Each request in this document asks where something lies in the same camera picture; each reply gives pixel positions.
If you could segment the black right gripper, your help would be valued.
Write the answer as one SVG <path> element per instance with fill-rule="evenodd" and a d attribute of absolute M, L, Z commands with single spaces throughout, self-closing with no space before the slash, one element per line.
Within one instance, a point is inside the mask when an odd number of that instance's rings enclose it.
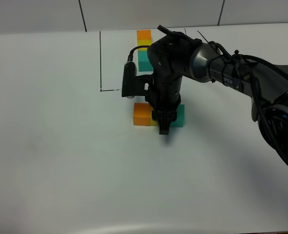
<path fill-rule="evenodd" d="M 152 119 L 159 126 L 160 135 L 168 135 L 170 127 L 177 120 L 177 108 L 181 102 L 180 88 L 182 75 L 173 73 L 168 76 L 157 74 L 144 75 L 148 82 L 148 93 L 145 101 L 155 110 L 152 110 Z"/>

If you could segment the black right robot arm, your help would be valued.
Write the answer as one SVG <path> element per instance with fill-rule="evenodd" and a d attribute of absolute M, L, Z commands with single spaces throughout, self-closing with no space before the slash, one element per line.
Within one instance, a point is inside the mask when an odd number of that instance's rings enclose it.
<path fill-rule="evenodd" d="M 158 30 L 164 37 L 148 47 L 153 73 L 146 100 L 154 109 L 159 132 L 168 134 L 178 117 L 183 77 L 220 82 L 251 98 L 252 120 L 288 166 L 288 73 L 262 58 L 238 51 L 230 54 L 214 41 L 192 39 L 163 26 Z"/>

